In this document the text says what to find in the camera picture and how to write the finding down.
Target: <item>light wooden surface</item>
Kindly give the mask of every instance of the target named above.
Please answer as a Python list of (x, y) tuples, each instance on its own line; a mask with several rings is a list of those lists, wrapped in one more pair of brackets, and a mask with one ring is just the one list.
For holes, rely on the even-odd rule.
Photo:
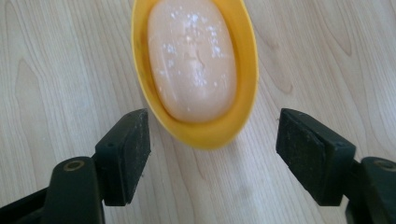
[[(130, 48), (133, 0), (0, 0), (0, 206), (50, 181), (146, 103)], [(260, 56), (257, 101), (227, 147), (172, 138), (150, 114), (152, 153), (132, 204), (107, 223), (345, 223), (276, 155), (280, 108), (396, 161), (396, 1), (246, 0)]]

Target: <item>wooden table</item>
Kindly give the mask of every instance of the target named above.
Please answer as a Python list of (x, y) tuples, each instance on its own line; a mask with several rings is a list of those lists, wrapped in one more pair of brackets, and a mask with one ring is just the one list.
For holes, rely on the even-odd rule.
[[(130, 47), (133, 0), (0, 0), (0, 206), (145, 107)], [(150, 113), (152, 153), (132, 204), (107, 223), (345, 223), (318, 207), (276, 154), (282, 107), (396, 161), (396, 1), (246, 0), (260, 57), (244, 130), (213, 152), (179, 143)]]

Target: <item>clamp jaw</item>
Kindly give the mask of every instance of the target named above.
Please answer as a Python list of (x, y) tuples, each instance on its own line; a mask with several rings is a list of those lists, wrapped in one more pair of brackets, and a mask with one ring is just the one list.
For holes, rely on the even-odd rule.
[(0, 208), (2, 223), (105, 223), (107, 206), (130, 203), (150, 153), (147, 109), (122, 117), (95, 154), (59, 163), (49, 186)]
[(346, 220), (396, 223), (396, 163), (368, 157), (354, 161), (356, 148), (305, 113), (282, 109), (276, 152), (320, 206), (349, 199)]

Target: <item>yellow bowl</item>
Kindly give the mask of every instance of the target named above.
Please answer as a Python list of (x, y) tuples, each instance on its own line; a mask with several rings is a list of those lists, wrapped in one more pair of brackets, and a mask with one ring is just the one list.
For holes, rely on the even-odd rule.
[(161, 0), (134, 0), (131, 44), (134, 67), (142, 91), (155, 117), (176, 139), (200, 149), (223, 147), (244, 127), (254, 104), (259, 80), (258, 57), (253, 28), (243, 0), (213, 0), (219, 8), (233, 42), (237, 90), (231, 109), (206, 123), (186, 123), (171, 117), (157, 94), (149, 64), (148, 19)]

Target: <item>metal screw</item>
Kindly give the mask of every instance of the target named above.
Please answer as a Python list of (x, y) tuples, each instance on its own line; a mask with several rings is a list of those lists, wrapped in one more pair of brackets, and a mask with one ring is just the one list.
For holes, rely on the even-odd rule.
[(84, 161), (70, 161), (64, 166), (64, 170), (66, 172), (76, 171), (82, 166), (84, 166)]
[(383, 170), (396, 172), (396, 164), (394, 162), (376, 160), (374, 161), (374, 164), (379, 166)]

